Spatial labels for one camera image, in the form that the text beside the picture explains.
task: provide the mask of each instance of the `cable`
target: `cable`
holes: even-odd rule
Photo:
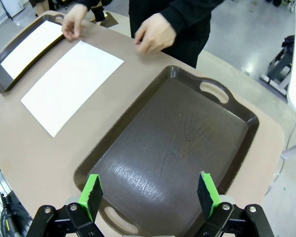
[[[294,127],[293,127],[293,129],[292,129],[292,131],[291,131],[291,133],[290,133],[290,135],[289,135],[289,137],[288,137],[288,141],[287,141],[287,144],[286,144],[286,148],[285,148],[285,150],[288,149],[288,145],[289,145],[289,143],[290,143],[290,140],[291,140],[292,134],[293,134],[293,132],[294,132],[294,130],[295,130],[295,127],[296,127],[296,122],[295,122]],[[281,160],[283,161],[282,166],[281,166],[280,170],[278,171],[278,173],[277,173],[277,175],[276,175],[274,181],[273,181],[273,182],[271,183],[271,185],[268,187],[268,190],[266,191],[265,195],[267,195],[268,192],[271,190],[272,185],[275,183],[275,181],[277,180],[278,176],[279,176],[280,173],[282,172],[282,169],[283,169],[283,167],[284,167],[285,160],[284,160],[284,159],[281,159]]]
[[[286,145],[286,150],[287,150],[287,148],[288,148],[288,144],[290,143],[290,140],[291,140],[292,134],[293,134],[293,132],[294,132],[294,130],[295,130],[295,127],[296,127],[296,123],[295,123],[295,125],[294,125],[294,127],[293,127],[293,129],[292,129],[292,131],[291,131],[291,133],[290,133],[290,136],[289,136],[289,138],[288,138],[287,145]]]
[[[0,217],[0,229],[3,237],[8,237],[9,235],[6,233],[6,215],[9,215],[9,217],[12,217],[17,212],[20,212],[20,211],[24,211],[29,217],[30,215],[28,214],[24,206],[22,206],[21,204],[8,203],[6,200],[6,197],[3,194],[1,194],[1,201],[3,204],[3,211]]]

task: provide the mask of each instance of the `person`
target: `person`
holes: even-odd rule
[[[163,51],[196,67],[210,33],[212,10],[223,0],[129,0],[131,36],[139,53]],[[69,40],[79,38],[81,22],[99,0],[78,0],[62,26]]]
[[[48,0],[30,0],[30,4],[35,8],[37,16],[49,10]]]

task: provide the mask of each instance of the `brown plastic tray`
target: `brown plastic tray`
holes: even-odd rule
[[[27,37],[32,33],[38,26],[40,26],[44,21],[50,21],[56,24],[61,25],[64,16],[62,14],[44,15],[38,18],[33,24],[26,28],[22,33],[20,33],[8,46],[0,53],[0,93],[9,91],[18,80],[43,56],[45,55],[52,47],[54,47],[59,41],[64,39],[64,36],[61,35],[54,40],[47,48],[45,48],[41,53],[39,53],[23,70],[22,72],[13,79],[9,73],[1,66],[1,62]]]
[[[200,89],[207,82],[228,96],[222,103]],[[135,225],[140,236],[191,237],[203,223],[197,197],[201,170],[220,194],[236,176],[259,120],[221,83],[169,66],[108,131],[74,174],[82,190],[100,174],[100,214],[121,234],[106,206]]]

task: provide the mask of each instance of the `metal stand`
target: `metal stand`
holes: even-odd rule
[[[295,6],[296,6],[296,0],[293,0],[291,3],[287,5],[287,8],[289,9],[289,11],[294,12]]]
[[[284,47],[281,52],[279,52],[279,54],[276,55],[276,57],[270,62],[267,75],[262,74],[260,78],[269,83],[283,95],[286,95],[286,88],[291,81],[292,61],[293,55],[289,54]],[[281,71],[285,67],[288,67],[290,70],[285,78],[281,80]]]
[[[296,145],[282,152],[281,158],[288,159],[294,155],[296,155]]]

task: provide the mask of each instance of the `paper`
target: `paper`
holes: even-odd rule
[[[80,41],[22,98],[22,103],[55,137],[65,123],[123,60]]]
[[[1,66],[12,79],[16,79],[36,56],[61,35],[61,25],[44,21],[3,60]]]

